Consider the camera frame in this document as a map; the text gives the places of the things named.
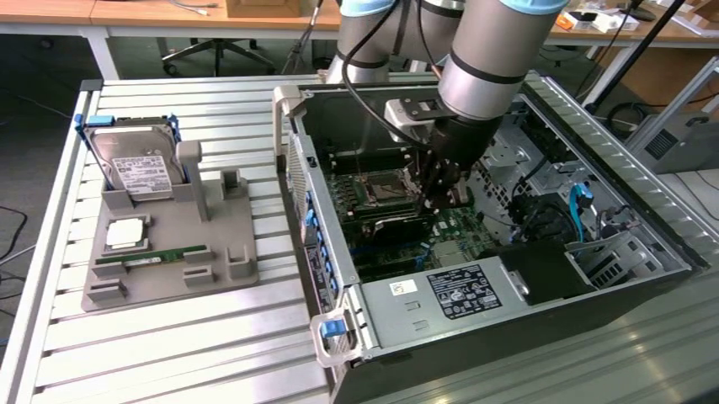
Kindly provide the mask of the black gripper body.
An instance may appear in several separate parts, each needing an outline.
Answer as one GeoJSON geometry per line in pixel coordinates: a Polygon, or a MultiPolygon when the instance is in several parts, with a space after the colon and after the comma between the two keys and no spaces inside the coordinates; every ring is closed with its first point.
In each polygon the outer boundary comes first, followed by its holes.
{"type": "Polygon", "coordinates": [[[501,124],[502,117],[491,120],[471,120],[462,116],[438,119],[431,133],[433,154],[461,168],[471,168],[485,155],[501,124]]]}

